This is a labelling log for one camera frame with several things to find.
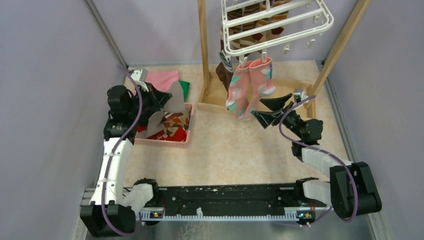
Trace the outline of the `grey brown sock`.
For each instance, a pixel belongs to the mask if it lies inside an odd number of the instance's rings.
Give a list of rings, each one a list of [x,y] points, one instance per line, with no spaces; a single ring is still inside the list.
[[[178,80],[171,84],[167,92],[172,94],[170,100],[166,102],[163,110],[155,112],[148,119],[147,129],[139,132],[136,138],[146,139],[164,130],[165,126],[162,123],[162,119],[165,116],[165,112],[180,113],[185,110],[184,91]]]

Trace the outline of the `pink patterned sock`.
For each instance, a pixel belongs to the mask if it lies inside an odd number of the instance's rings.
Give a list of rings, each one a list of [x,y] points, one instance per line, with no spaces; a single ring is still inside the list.
[[[248,90],[251,83],[249,66],[252,62],[252,60],[248,60],[244,66],[239,65],[235,69],[228,87],[225,105],[238,119],[245,118],[249,105]]]
[[[253,60],[248,66],[250,83],[252,86],[252,99],[247,106],[244,119],[253,117],[252,111],[256,111],[262,97],[270,96],[276,90],[273,83],[273,59],[266,57]]]

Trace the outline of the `dark brown grey-cuffed sock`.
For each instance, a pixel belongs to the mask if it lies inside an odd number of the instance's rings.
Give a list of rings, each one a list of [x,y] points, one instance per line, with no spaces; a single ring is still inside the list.
[[[230,82],[233,72],[233,65],[231,63],[231,57],[226,55],[223,50],[219,52],[220,63],[217,65],[215,69],[215,73],[218,76],[218,79],[224,85],[226,91],[229,90]]]

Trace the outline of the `white clip hanger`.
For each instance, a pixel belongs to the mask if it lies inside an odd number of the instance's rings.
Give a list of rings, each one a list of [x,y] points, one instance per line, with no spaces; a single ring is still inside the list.
[[[306,38],[306,47],[313,45],[316,36],[321,36],[328,31],[334,24],[334,16],[330,12],[323,0],[267,0],[266,10],[254,13],[248,16],[227,20],[227,12],[236,10],[251,4],[262,2],[263,0],[247,0],[241,3],[233,1],[231,5],[226,0],[220,2],[221,6],[221,41],[222,50],[227,56],[237,57],[240,62],[245,62],[247,56],[254,52],[259,52],[261,58],[265,60],[269,56],[267,50],[271,47],[282,45],[284,52],[290,50],[290,43],[299,39]],[[229,27],[241,25],[254,20],[269,18],[275,14],[289,11],[288,18],[285,20],[271,23],[253,30],[229,35]],[[255,33],[271,30],[276,27],[284,27],[281,37],[257,43],[253,46],[234,50],[230,47],[230,41],[240,39]]]

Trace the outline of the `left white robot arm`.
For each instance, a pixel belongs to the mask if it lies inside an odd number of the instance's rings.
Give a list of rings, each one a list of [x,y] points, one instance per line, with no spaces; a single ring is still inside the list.
[[[161,111],[172,94],[151,83],[136,83],[135,92],[124,85],[107,93],[108,119],[103,129],[103,160],[94,193],[80,209],[80,219],[94,238],[131,237],[139,231],[136,222],[145,205],[160,202],[154,179],[141,180],[124,193],[125,172],[137,130]]]

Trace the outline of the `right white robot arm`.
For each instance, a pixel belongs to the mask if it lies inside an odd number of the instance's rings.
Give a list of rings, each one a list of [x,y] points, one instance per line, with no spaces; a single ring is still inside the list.
[[[294,202],[307,206],[317,200],[346,222],[357,216],[380,212],[382,200],[370,166],[363,161],[343,160],[319,145],[323,121],[315,118],[303,120],[296,112],[314,96],[296,94],[295,102],[286,104],[292,96],[290,93],[283,97],[262,98],[260,102],[269,110],[253,110],[251,113],[264,129],[277,126],[280,134],[292,143],[292,154],[329,179],[298,180],[298,189],[293,192]]]

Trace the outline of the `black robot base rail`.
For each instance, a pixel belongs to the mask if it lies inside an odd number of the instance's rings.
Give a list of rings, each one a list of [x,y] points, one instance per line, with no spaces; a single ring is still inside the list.
[[[301,199],[294,183],[166,186],[141,210],[149,225],[185,221],[314,222],[327,206]]]

